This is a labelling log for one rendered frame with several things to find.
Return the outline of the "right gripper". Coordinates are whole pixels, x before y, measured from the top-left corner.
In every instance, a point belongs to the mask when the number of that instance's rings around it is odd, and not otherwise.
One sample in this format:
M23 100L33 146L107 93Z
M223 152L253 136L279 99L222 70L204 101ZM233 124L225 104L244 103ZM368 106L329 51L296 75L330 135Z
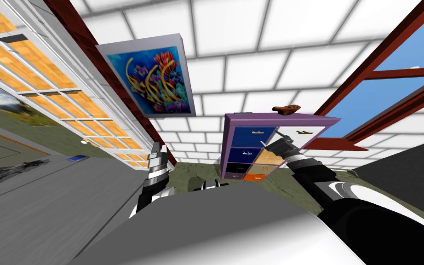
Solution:
M284 132L275 130L274 133L274 142L266 144L264 141L260 141L260 144L269 152L273 153L276 156L288 160L292 156L300 155L300 149L293 144L293 140L286 135Z

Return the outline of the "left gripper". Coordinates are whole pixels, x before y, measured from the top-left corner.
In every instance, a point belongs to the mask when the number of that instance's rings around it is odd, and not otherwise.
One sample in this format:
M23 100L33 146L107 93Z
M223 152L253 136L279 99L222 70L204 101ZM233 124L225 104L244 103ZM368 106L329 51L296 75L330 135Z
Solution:
M165 144L155 142L152 146L151 152L148 155L148 167L156 167L160 165L167 165L168 163L168 148Z

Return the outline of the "purple drawer cabinet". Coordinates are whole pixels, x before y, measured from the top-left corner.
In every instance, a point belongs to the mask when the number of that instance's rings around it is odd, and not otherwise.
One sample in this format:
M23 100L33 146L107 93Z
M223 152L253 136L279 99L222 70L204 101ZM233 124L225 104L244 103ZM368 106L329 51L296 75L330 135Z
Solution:
M298 127L325 126L326 129L320 132L318 134L319 136L323 132L325 132L327 129L329 129L331 126L335 125L339 120L340 118L335 118L335 117L300 114L300 113L294 113L291 115L280 115L278 113L225 114L224 127L223 127L222 153L220 156L221 177L223 179L243 180L243 176L247 174L247 172L245 174L225 172L226 165L228 164L229 151L230 151L230 148L232 148L231 144L232 144L232 139L233 139L233 135L234 135L234 131L236 127L276 127L277 129L278 127L291 127L291 126L298 126ZM274 133L275 132L273 132L270 138L266 141L266 144L270 144L276 141L274 140ZM277 166L278 168L284 167L285 162Z

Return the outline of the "light wood drawer front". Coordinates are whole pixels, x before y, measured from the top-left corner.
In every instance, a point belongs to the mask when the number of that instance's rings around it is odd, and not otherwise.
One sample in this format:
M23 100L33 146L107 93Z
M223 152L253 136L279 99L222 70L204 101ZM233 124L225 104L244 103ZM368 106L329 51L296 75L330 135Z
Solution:
M255 164L266 164L266 165L281 165L285 162L285 160L275 155L274 153L267 151L266 149L262 149L259 155L255 159Z

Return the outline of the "brown curved object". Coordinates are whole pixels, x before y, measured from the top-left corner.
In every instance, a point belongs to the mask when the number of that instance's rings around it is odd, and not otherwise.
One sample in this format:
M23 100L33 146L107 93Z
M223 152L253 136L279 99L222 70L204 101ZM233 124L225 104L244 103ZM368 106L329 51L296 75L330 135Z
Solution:
M301 109L301 106L291 104L288 106L275 106L271 110L277 112L280 115L291 115Z

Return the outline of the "khaki drawer front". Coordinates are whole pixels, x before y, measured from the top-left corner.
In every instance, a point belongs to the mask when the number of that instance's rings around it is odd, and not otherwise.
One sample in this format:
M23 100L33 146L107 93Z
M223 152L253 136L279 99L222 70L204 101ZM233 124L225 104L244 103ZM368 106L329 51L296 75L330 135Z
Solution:
M277 168L278 166L276 165L252 164L247 171L247 174L268 175Z

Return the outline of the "white drawer front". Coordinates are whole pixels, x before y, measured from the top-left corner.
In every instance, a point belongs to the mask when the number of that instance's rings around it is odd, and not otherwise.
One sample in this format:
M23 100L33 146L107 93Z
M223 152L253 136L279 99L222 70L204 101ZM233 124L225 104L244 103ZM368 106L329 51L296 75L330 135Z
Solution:
M314 139L318 134L326 129L325 126L291 126L291 127L278 127L279 131L288 135L292 140L293 144L298 148L302 149L306 144L308 144L312 139ZM296 131L308 131L313 132L313 134L297 134Z

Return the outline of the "dark blue drawer front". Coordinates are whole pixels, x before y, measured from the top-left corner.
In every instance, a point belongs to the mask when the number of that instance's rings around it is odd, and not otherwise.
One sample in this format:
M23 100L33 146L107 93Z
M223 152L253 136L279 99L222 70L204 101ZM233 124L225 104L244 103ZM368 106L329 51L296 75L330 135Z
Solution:
M260 152L259 148L232 147L229 151L228 163L253 163Z

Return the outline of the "black drawer front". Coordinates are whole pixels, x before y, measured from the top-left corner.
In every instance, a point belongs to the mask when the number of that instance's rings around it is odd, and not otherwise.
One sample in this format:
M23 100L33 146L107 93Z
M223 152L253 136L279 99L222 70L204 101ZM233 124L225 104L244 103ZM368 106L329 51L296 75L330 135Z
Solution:
M248 163L228 163L226 165L225 172L245 174L250 167L251 164Z

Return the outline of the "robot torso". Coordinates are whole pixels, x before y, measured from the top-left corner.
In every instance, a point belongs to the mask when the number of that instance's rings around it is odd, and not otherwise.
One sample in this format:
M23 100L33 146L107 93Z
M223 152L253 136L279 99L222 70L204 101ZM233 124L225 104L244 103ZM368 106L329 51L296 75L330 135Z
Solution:
M314 214L254 184L157 198L67 265L366 265Z

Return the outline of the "red framed window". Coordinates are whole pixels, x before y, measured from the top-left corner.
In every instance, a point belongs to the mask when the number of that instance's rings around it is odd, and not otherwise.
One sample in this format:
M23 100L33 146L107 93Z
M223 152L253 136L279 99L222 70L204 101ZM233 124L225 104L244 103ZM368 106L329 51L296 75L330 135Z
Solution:
M424 108L424 0L342 83L316 114L340 118L308 150L357 144Z

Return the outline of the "white glass pane door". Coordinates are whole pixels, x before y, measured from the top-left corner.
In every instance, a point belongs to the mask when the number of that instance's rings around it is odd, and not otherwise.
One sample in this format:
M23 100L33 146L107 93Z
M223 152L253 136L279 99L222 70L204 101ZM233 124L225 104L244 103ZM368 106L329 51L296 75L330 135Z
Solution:
M158 135L112 71L69 0L0 0L0 106L22 103L2 127L47 152L109 157L146 170Z

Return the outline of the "coral reef wall picture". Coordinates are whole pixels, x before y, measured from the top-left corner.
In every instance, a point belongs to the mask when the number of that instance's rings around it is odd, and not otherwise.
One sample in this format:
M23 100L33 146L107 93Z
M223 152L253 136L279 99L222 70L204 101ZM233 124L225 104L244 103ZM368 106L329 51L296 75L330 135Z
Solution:
M180 34L97 45L147 118L195 117L195 103Z

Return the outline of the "landscape wall picture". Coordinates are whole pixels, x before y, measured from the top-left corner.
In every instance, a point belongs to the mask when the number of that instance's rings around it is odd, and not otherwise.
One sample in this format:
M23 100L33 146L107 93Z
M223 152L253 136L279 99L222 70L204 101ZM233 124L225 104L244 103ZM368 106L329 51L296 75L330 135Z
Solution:
M32 127L59 127L56 121L0 89L0 111Z

